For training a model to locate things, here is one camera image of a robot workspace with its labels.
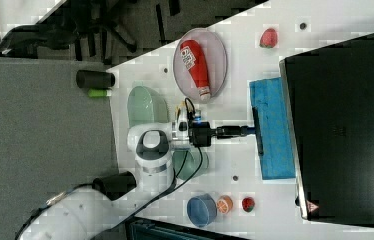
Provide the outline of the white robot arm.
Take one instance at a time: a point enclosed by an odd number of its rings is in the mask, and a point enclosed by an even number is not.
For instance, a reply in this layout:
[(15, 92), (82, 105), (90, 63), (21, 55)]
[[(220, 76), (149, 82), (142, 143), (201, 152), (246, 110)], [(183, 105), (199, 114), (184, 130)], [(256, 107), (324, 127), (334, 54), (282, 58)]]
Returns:
[(61, 193), (22, 227), (15, 240), (92, 240), (171, 191), (176, 178), (173, 150), (209, 147), (213, 138), (258, 134), (255, 126), (213, 128), (199, 114), (186, 110), (174, 122), (136, 125), (127, 136), (136, 163), (134, 189), (116, 199), (84, 186)]

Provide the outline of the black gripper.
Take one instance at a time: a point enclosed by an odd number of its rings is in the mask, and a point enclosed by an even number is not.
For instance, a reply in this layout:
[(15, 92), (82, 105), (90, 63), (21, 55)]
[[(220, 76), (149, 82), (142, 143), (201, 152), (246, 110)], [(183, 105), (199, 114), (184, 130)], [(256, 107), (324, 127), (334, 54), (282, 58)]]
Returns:
[(229, 139), (240, 137), (242, 135), (251, 135), (254, 133), (254, 127), (220, 126), (216, 128), (211, 128), (208, 122), (200, 122), (192, 123), (190, 125), (188, 136), (189, 142), (194, 147), (210, 147), (213, 138)]

